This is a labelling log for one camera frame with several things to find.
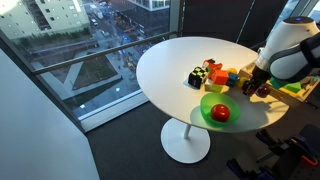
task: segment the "glass window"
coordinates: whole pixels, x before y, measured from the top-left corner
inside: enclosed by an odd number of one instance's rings
[[[295,9],[298,3],[299,3],[299,0],[289,0],[285,5],[284,9],[282,10],[273,28],[275,28],[284,19],[290,17],[291,13],[293,12],[293,10]]]
[[[8,8],[1,17],[9,13],[13,17],[8,21],[2,19],[4,22],[0,28],[35,71],[72,59],[88,59],[38,75],[68,110],[83,120],[123,102],[140,89],[135,74],[139,58],[160,40],[105,55],[92,55],[168,32],[169,7],[152,11],[148,9],[150,3],[152,0],[124,0],[100,6],[92,1],[83,4],[82,0],[61,0],[59,3],[46,3],[47,9],[43,9],[40,3],[29,0],[19,5],[19,9]],[[62,11],[61,7],[64,13],[59,16],[44,15],[52,9]],[[21,11],[29,12],[31,16],[21,16]],[[68,16],[77,17],[77,21]],[[21,26],[11,27],[12,22]]]
[[[308,17],[314,19],[317,24],[320,23],[320,2],[316,4],[316,6],[309,13]]]

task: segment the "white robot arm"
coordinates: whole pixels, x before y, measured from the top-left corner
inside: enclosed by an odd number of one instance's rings
[[[242,90],[252,95],[270,77],[279,83],[297,82],[320,67],[320,34],[315,21],[291,17],[282,21],[259,53],[252,78]]]

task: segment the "building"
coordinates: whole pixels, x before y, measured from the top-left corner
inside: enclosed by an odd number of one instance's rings
[[[1,0],[0,3],[0,28],[9,39],[74,32],[89,26],[82,1]]]
[[[168,31],[169,4],[168,0],[120,0],[112,1],[112,8],[141,36],[151,37]]]

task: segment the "red apple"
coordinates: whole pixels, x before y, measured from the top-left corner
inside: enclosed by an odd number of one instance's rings
[[[267,85],[261,85],[257,91],[256,91],[256,95],[261,97],[261,98],[265,98],[270,94],[270,89],[268,88]]]
[[[216,104],[211,108],[210,116],[219,122],[226,122],[230,117],[230,110],[223,104]]]

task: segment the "table pedestal base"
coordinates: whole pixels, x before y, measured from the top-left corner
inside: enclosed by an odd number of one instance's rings
[[[207,130],[171,118],[161,131],[163,148],[170,157],[181,163],[195,163],[203,159],[210,149]]]

